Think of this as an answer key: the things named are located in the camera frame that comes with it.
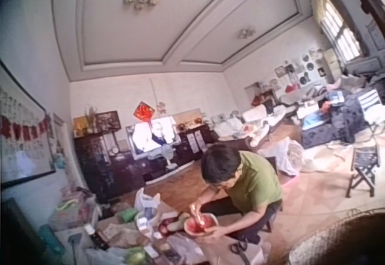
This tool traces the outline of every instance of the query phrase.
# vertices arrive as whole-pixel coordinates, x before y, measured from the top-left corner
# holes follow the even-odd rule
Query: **black pants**
[[[258,232],[266,225],[271,216],[275,214],[281,207],[282,200],[271,203],[267,206],[265,214],[256,223],[249,227],[230,233],[228,236],[240,241],[247,239],[250,243],[258,244],[260,237]],[[230,214],[239,214],[239,211],[231,201],[230,197],[222,198],[216,201],[204,204],[201,209],[202,213],[211,213],[215,216],[223,216]]]

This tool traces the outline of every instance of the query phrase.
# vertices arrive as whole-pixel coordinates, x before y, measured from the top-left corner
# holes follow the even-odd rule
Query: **television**
[[[136,123],[127,126],[126,131],[134,160],[156,157],[161,154],[162,145],[180,143],[172,116]]]

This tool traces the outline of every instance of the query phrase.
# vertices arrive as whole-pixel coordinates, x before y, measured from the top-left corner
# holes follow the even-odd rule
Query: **hand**
[[[189,206],[191,214],[196,217],[198,214],[200,214],[201,207],[202,203],[199,200],[196,200],[195,202],[191,203]]]
[[[206,228],[205,232],[211,232],[210,235],[203,237],[204,241],[207,243],[213,243],[218,240],[218,238],[228,234],[227,228],[223,226],[214,226]]]

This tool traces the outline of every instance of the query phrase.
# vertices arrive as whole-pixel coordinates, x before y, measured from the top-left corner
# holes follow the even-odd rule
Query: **scissors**
[[[247,250],[247,239],[245,239],[244,241],[238,241],[234,244],[231,244],[229,248],[231,252],[241,256],[242,261],[245,265],[250,265],[250,262],[244,253]]]

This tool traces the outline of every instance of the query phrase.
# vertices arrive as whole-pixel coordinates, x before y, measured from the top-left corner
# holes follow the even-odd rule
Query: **green shirt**
[[[248,213],[263,202],[271,204],[282,199],[277,174],[268,160],[252,152],[241,151],[242,175],[226,190],[234,206]]]

